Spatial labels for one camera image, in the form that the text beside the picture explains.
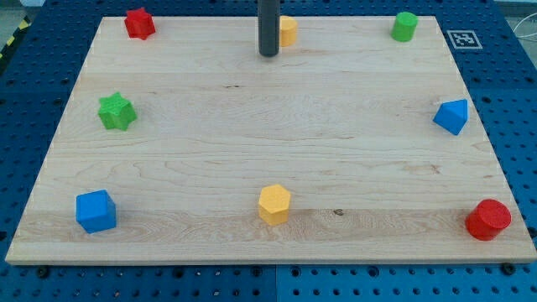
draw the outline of red cylinder block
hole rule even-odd
[[[127,11],[125,19],[128,36],[131,38],[147,39],[155,33],[153,16],[145,11],[145,8]]]
[[[476,239],[493,240],[502,230],[511,224],[511,212],[503,203],[486,199],[468,215],[467,230]]]

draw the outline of wood grain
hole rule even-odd
[[[420,17],[404,44],[389,37],[391,17],[298,20],[298,42],[268,60],[255,18],[155,18],[146,41],[104,18],[7,261],[535,260],[473,105],[457,137],[432,122],[442,102],[470,100],[435,19]],[[126,132],[105,131],[96,114],[115,91],[138,114]],[[257,215],[274,183],[292,194],[280,226]],[[89,235],[75,198],[99,189],[117,204],[117,227]],[[484,198],[513,214],[492,242],[464,228]]]

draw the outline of blue triangular prism block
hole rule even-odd
[[[443,103],[433,119],[453,135],[459,134],[467,120],[468,101],[466,99]]]

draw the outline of black pole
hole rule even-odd
[[[258,0],[259,54],[275,56],[279,51],[279,0]]]

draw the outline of green cylinder block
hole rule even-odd
[[[392,38],[399,42],[408,42],[414,36],[414,31],[418,25],[418,17],[413,13],[402,12],[395,17]]]

